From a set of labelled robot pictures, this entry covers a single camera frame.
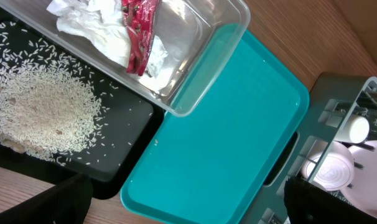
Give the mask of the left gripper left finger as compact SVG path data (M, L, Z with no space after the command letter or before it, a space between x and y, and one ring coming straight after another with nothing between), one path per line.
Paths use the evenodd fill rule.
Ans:
M0 223L83 223L92 196L91 179L77 174L0 213Z

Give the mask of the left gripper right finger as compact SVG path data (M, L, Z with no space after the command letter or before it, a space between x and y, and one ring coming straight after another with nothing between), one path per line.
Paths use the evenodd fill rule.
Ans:
M377 224L377 218L297 177L285 183L284 205L292 224Z

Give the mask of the pink small bowl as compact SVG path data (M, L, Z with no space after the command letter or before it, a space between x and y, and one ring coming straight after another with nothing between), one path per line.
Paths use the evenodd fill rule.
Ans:
M308 160L301 168L301 174L308 178L321 158L327 142L316 140L310 150ZM324 159L314 181L327 191L341 190L348 186L355 176L354 158L346 146L332 141L332 148Z

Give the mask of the pink plate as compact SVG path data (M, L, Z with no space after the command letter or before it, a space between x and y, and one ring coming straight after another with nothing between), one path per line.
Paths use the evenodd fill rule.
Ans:
M374 147L374 150L349 147L354 161L363 168L355 169L351 187L342 189L341 193L353 206L377 218L377 140L366 144Z

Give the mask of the cream paper cup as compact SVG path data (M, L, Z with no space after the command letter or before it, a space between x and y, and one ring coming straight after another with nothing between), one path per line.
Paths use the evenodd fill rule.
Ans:
M353 114L343 128L337 132L334 140L354 144L361 143L367 138L369 131L369 121L363 116Z

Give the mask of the pile of rice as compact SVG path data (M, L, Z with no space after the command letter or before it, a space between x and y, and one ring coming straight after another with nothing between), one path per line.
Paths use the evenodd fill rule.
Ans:
M0 23L0 145L56 162L104 143L95 71L14 21Z

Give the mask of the white napkin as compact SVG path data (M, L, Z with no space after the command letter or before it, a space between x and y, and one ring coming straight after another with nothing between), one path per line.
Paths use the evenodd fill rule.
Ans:
M104 56L127 69L131 42L124 26L122 0L53 0L47 11L57 16L57 29L88 39ZM157 77L168 56L164 44L154 36L145 69Z

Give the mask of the red snack wrapper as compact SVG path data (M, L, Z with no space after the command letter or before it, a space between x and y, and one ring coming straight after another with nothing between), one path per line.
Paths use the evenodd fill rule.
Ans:
M147 67L154 40L155 19L160 0L122 0L124 26L131 50L126 71L142 76Z

